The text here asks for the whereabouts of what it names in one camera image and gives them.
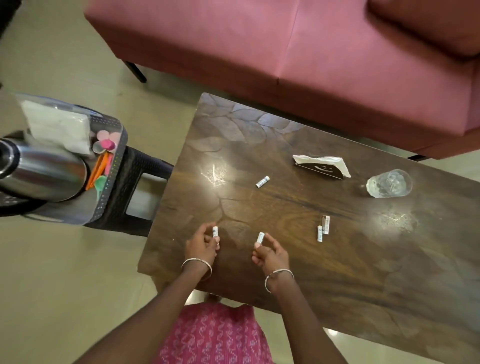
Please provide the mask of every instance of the hand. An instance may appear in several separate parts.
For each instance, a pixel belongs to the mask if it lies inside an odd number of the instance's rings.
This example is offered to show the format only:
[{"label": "hand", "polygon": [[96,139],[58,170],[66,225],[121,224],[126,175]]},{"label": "hand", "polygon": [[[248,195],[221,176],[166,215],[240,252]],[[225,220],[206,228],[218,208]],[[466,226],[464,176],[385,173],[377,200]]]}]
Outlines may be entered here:
[{"label": "hand", "polygon": [[277,269],[289,269],[287,251],[270,234],[266,233],[265,238],[272,243],[273,249],[255,243],[252,261],[263,269],[266,276]]},{"label": "hand", "polygon": [[[211,235],[207,235],[206,232],[212,232],[212,227],[216,225],[216,222],[207,222],[200,225],[195,234],[193,234],[190,240],[187,240],[185,245],[185,260],[190,258],[199,258],[212,265],[216,257],[216,251],[220,249],[220,237],[216,236],[212,238]],[[198,267],[199,270],[207,272],[208,267],[206,264],[199,261],[189,261],[186,267]]]}]

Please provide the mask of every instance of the plastic stool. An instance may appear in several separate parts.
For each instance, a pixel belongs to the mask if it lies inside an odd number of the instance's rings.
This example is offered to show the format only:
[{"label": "plastic stool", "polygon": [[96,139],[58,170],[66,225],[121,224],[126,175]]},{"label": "plastic stool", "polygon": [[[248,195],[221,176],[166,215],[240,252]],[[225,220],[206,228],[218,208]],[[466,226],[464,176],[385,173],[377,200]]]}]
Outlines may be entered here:
[{"label": "plastic stool", "polygon": [[152,221],[127,215],[127,207],[143,173],[168,180],[173,166],[127,146],[123,154],[105,211],[100,218],[85,224],[93,229],[120,231],[130,235],[148,236]]}]

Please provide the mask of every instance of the white tissue paper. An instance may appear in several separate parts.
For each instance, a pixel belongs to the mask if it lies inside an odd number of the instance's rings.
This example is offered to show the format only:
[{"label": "white tissue paper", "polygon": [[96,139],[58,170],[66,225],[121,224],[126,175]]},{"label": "white tissue paper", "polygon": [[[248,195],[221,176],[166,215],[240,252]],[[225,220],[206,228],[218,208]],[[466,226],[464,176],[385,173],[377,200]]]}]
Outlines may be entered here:
[{"label": "white tissue paper", "polygon": [[61,146],[73,153],[91,155],[90,119],[87,115],[64,111],[32,101],[22,101],[32,136]]},{"label": "white tissue paper", "polygon": [[345,162],[343,161],[343,158],[340,157],[309,157],[309,156],[292,156],[293,159],[295,160],[295,163],[297,164],[303,164],[303,163],[323,163],[323,164],[330,164],[332,166],[337,167],[340,172],[345,177],[350,178],[350,173],[348,172],[348,168],[345,165]]}]

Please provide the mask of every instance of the person's right arm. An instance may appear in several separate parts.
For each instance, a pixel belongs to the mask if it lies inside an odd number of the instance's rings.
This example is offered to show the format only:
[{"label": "person's right arm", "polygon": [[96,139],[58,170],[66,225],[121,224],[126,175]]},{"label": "person's right arm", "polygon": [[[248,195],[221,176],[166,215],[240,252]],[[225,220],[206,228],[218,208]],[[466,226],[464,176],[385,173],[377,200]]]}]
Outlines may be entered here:
[{"label": "person's right arm", "polygon": [[[252,261],[263,269],[266,276],[277,269],[289,269],[287,251],[269,234],[265,234],[265,238],[273,249],[255,243]],[[267,286],[280,304],[295,364],[347,364],[289,272],[274,274],[268,279]]]}]

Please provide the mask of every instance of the pink dress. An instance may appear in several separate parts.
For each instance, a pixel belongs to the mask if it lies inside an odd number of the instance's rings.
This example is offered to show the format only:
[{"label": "pink dress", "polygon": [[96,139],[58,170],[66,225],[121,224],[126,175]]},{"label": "pink dress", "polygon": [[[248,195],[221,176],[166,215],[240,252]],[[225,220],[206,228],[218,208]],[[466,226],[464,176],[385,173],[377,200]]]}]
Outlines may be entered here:
[{"label": "pink dress", "polygon": [[185,306],[154,364],[271,364],[253,307],[221,303]]}]

